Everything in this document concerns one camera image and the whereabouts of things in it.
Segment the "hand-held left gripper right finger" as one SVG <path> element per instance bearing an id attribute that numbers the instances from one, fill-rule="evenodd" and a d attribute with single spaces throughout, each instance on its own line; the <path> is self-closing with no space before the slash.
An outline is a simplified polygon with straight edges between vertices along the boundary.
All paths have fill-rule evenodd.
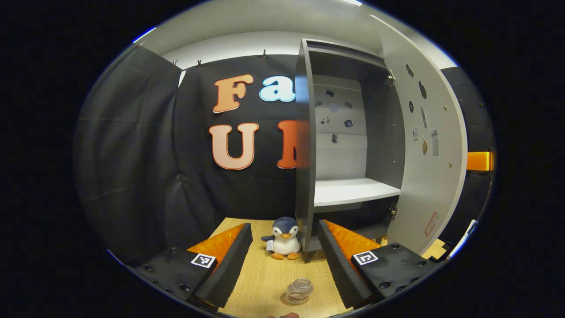
<path id="1" fill-rule="evenodd" d="M 320 220 L 318 238 L 346 308 L 359 309 L 400 293 L 431 274 L 442 260 L 424 258 L 400 243 L 379 244 Z"/>

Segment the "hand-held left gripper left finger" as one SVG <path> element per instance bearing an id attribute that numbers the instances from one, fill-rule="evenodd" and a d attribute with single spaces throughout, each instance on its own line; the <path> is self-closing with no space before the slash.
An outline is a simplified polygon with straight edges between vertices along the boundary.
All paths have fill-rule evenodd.
<path id="1" fill-rule="evenodd" d="M 252 225 L 244 222 L 188 249 L 169 247 L 135 272 L 183 302 L 217 310 L 232 294 L 252 241 Z"/>

